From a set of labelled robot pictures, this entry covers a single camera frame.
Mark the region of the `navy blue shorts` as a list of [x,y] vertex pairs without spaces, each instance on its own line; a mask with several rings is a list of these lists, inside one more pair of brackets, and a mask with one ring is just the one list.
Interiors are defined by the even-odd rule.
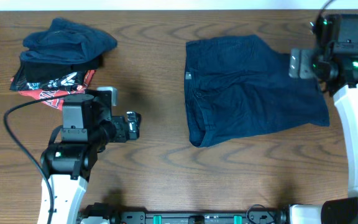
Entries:
[[184,94],[192,145],[329,126],[318,82],[291,78],[290,59],[256,35],[187,42]]

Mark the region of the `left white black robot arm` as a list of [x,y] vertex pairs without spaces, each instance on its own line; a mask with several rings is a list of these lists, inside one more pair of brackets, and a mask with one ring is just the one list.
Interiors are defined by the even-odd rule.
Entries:
[[42,203],[39,223],[76,223],[91,169],[110,142],[136,140],[141,115],[129,111],[114,116],[117,90],[110,86],[63,99],[63,124],[50,137],[41,155]]

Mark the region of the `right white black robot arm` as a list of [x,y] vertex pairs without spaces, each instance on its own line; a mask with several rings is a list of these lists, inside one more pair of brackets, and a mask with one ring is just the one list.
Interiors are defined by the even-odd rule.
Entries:
[[289,76],[318,79],[341,119],[348,162],[347,198],[290,205],[282,223],[358,223],[358,14],[318,14],[313,49],[292,49]]

